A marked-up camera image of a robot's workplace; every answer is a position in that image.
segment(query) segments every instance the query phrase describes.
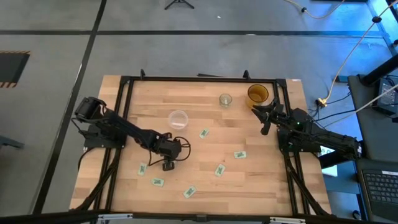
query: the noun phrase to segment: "wooden tabletop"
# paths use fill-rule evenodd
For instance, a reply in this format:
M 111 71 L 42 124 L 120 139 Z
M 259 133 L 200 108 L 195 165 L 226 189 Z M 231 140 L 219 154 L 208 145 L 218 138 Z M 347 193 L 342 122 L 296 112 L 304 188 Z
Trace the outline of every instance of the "wooden tabletop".
M 99 99 L 113 108 L 120 76 L 107 75 L 99 91 Z M 164 172 L 162 164 L 147 168 L 144 176 L 137 174 L 141 162 L 148 163 L 149 152 L 128 137 L 122 150 L 112 210 L 117 212 L 206 213 L 219 215 L 291 215 L 285 165 L 279 152 L 276 126 L 267 136 L 260 133 L 262 124 L 245 105 L 247 90 L 252 83 L 157 82 L 135 81 L 128 120 L 142 129 L 173 137 L 187 138 L 192 153 L 186 161 L 176 162 L 175 169 Z M 274 98 L 272 85 L 268 104 Z M 306 110 L 302 83 L 287 80 L 292 108 Z M 232 104 L 225 109 L 219 96 L 229 93 Z M 176 131 L 168 125 L 168 115 L 184 110 L 188 126 Z M 210 130 L 205 139 L 199 134 Z M 235 159 L 235 151 L 246 151 L 246 159 Z M 182 149 L 179 158 L 187 155 Z M 71 208 L 82 203 L 98 181 L 104 149 L 94 149 L 83 159 L 78 173 Z M 320 205 L 330 212 L 330 205 L 319 161 L 310 153 L 301 153 L 305 183 Z M 152 154 L 152 161 L 160 159 Z M 218 164 L 226 166 L 221 177 L 214 172 Z M 164 179 L 163 187 L 151 184 L 151 179 Z M 186 199 L 183 192 L 194 185 L 197 192 Z M 302 211 L 296 186 L 299 211 Z M 107 187 L 101 199 L 106 200 Z

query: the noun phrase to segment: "glass cup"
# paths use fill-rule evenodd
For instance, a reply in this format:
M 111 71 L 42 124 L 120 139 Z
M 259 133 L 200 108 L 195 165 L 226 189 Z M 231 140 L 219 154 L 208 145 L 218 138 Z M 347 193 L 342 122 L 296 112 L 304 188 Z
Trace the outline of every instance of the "glass cup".
M 220 96 L 220 106 L 224 108 L 229 108 L 232 102 L 232 96 L 226 93 L 221 94 Z
M 254 84 L 248 89 L 248 96 L 246 97 L 246 104 L 249 108 L 253 105 L 262 105 L 268 99 L 268 90 L 260 84 Z
M 170 127 L 180 130 L 186 127 L 188 124 L 188 115 L 184 111 L 173 111 L 169 114 L 169 125 Z

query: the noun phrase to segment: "black floor stripe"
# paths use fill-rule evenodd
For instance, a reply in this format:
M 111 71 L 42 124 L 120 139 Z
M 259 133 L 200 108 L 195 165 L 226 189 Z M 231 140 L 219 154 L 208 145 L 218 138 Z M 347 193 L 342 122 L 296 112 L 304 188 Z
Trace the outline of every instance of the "black floor stripe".
M 270 31 L 270 30 L 99 30 L 98 35 L 310 35 L 361 37 L 364 31 Z M 383 32 L 370 31 L 367 36 L 381 38 Z
M 57 137 L 54 141 L 53 148 L 51 150 L 51 158 L 45 172 L 43 182 L 41 188 L 39 190 L 39 194 L 37 195 L 37 200 L 33 208 L 33 214 L 42 213 L 45 199 L 47 197 L 47 193 L 49 192 L 49 188 L 51 185 L 52 177 L 55 172 L 55 168 L 57 166 L 58 159 L 61 154 L 62 144 L 65 140 L 65 136 L 68 130 L 70 119 L 72 118 L 73 108 L 75 107 L 76 99 L 79 94 L 80 86 L 83 81 L 84 74 L 86 72 L 88 59 L 90 57 L 91 50 L 93 49 L 96 33 L 98 31 L 98 27 L 100 26 L 100 22 L 104 13 L 105 5 L 107 0 L 102 0 L 101 5 L 99 6 L 99 10 L 97 13 L 97 17 L 95 19 L 95 23 L 93 26 L 93 30 L 91 31 L 90 38 L 87 43 L 87 47 L 83 56 L 83 60 L 81 61 L 81 67 L 79 69 L 76 82 L 72 88 L 72 93 L 70 95 L 67 108 L 64 112 L 61 125 L 58 129 Z
M 0 30 L 0 35 L 91 35 L 92 30 Z M 97 35 L 310 35 L 361 37 L 364 31 L 294 31 L 294 30 L 99 30 Z M 381 31 L 368 37 L 382 38 Z
M 0 35 L 91 35 L 92 30 L 0 30 Z

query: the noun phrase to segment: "clear plastic cup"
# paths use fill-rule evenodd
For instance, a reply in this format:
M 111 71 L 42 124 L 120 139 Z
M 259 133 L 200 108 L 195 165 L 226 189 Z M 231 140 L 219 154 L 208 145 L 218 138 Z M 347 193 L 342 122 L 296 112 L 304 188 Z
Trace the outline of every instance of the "clear plastic cup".
M 221 94 L 219 101 L 220 101 L 220 106 L 224 108 L 229 108 L 229 106 L 231 106 L 232 96 L 227 93 L 223 93 Z
M 188 115 L 184 111 L 173 111 L 169 114 L 170 127 L 181 130 L 188 124 Z

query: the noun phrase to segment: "yellow translucent cup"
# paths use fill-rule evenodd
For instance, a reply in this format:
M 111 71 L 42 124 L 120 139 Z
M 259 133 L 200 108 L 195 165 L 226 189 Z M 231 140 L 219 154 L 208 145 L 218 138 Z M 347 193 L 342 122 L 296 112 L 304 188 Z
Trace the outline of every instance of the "yellow translucent cup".
M 268 90 L 263 85 L 254 84 L 248 89 L 248 96 L 246 97 L 246 104 L 249 108 L 253 105 L 262 105 L 268 99 Z

